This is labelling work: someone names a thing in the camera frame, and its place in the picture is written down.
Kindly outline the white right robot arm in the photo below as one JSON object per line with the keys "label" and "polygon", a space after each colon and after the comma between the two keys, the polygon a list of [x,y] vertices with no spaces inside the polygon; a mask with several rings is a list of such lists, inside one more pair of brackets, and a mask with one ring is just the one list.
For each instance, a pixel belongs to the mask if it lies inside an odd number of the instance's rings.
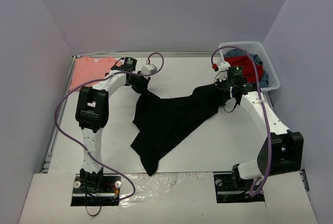
{"label": "white right robot arm", "polygon": [[234,98],[249,114],[262,135],[263,145],[257,158],[232,169],[231,183],[243,189],[249,181],[265,176],[298,171],[301,168],[304,138],[293,132],[276,116],[264,99],[256,82],[249,83],[241,66],[230,66],[227,62],[214,64],[217,72],[215,85]]}

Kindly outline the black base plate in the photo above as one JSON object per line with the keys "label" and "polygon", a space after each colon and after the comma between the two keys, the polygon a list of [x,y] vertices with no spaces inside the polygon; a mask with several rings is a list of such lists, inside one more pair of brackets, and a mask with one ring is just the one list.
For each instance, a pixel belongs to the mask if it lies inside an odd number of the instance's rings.
{"label": "black base plate", "polygon": [[99,190],[91,186],[85,186],[84,179],[75,176],[71,207],[79,206],[118,206],[121,187],[121,177],[116,175],[105,175],[104,182]]}
{"label": "black base plate", "polygon": [[263,192],[255,196],[250,195],[253,179],[241,180],[236,185],[231,172],[214,172],[213,179],[216,202],[219,204],[265,202]]}

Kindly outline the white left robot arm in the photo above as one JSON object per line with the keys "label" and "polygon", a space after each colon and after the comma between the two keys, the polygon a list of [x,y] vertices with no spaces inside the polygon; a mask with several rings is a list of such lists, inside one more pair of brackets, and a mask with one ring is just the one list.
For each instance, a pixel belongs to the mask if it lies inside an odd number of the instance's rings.
{"label": "white left robot arm", "polygon": [[111,68],[105,81],[80,88],[75,119],[82,130],[83,145],[86,147],[80,179],[86,180],[86,186],[93,192],[102,190],[105,185],[101,137],[109,119],[110,96],[122,86],[131,86],[139,92],[146,89],[149,79],[141,74],[151,74],[157,70],[155,66],[144,66],[142,71],[136,72],[136,65],[135,58],[126,57],[123,64]]}

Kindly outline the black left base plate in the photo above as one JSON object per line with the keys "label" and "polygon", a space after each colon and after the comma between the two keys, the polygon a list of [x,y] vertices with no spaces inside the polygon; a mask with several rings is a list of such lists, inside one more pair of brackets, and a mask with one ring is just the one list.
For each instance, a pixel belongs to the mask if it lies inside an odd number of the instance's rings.
{"label": "black left base plate", "polygon": [[75,176],[71,207],[79,206],[118,206],[121,187],[121,177],[116,175],[105,175],[104,182],[99,190],[91,186],[85,186],[84,179]]}

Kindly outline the red t-shirt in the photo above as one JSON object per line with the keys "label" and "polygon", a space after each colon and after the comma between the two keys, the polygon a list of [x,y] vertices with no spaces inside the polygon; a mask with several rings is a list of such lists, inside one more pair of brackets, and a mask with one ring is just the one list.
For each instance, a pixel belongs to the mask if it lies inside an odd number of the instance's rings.
{"label": "red t-shirt", "polygon": [[228,71],[227,75],[228,75],[228,80],[230,81],[234,81],[234,82],[239,82],[239,83],[256,83],[256,76],[255,76],[255,70],[254,70],[254,66],[252,64],[252,61],[246,56],[246,55],[242,55],[242,56],[236,56],[236,57],[225,57],[224,58],[226,62],[228,62],[230,64],[231,67],[237,67],[237,66],[241,66],[240,69],[242,69],[242,76],[243,78],[240,76],[240,72],[237,71],[236,74],[238,74],[238,77],[232,77],[229,76],[231,73]]}

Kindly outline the white plastic laundry basket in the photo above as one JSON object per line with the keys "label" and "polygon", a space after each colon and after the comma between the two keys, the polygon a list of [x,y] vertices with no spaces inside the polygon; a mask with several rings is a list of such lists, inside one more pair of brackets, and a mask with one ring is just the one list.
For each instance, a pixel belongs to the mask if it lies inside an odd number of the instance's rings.
{"label": "white plastic laundry basket", "polygon": [[255,62],[260,79],[262,92],[268,92],[280,88],[280,81],[275,69],[268,57],[263,45],[256,41],[240,41],[221,43],[219,48],[221,59],[231,66],[243,66],[244,76],[249,82],[255,81],[255,73],[250,59],[243,51],[246,51]]}

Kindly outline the folded pink t-shirt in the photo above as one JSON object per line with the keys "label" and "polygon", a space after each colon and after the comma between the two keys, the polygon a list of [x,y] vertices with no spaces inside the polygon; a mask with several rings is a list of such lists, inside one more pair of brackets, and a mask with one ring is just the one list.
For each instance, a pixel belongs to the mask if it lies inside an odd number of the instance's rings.
{"label": "folded pink t-shirt", "polygon": [[110,72],[111,67],[116,62],[117,60],[113,57],[95,58],[84,56],[76,59],[69,89],[73,90],[87,81],[104,78],[105,74]]}

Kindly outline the black t-shirt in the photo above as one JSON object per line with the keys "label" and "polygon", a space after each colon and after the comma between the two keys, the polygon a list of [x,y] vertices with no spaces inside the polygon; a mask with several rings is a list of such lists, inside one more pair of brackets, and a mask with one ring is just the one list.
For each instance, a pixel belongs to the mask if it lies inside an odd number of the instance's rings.
{"label": "black t-shirt", "polygon": [[229,92],[215,84],[199,86],[191,95],[160,98],[150,91],[137,100],[133,124],[139,130],[131,148],[140,157],[149,176],[161,158],[179,145],[230,99]]}

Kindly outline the grey-blue t-shirt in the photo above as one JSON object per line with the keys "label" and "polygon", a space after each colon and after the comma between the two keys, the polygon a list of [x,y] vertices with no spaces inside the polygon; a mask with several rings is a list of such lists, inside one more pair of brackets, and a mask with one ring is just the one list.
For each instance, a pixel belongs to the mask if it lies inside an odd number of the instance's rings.
{"label": "grey-blue t-shirt", "polygon": [[[236,56],[242,56],[242,55],[246,55],[246,54],[238,49],[231,49],[227,53],[225,53],[223,56],[225,58],[225,57],[236,57]],[[258,55],[254,55],[254,54],[250,54],[250,56],[257,68],[260,88],[267,88],[268,82],[269,82],[269,75],[263,68],[263,62],[262,62],[261,58]]]}

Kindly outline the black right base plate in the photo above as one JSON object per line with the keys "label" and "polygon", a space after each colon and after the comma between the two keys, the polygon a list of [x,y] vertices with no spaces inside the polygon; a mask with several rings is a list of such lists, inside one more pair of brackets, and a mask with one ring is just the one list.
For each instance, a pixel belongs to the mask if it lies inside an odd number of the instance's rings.
{"label": "black right base plate", "polygon": [[231,172],[214,172],[213,179],[216,202],[219,204],[265,202],[263,192],[255,196],[250,195],[253,179],[241,180],[236,185]]}

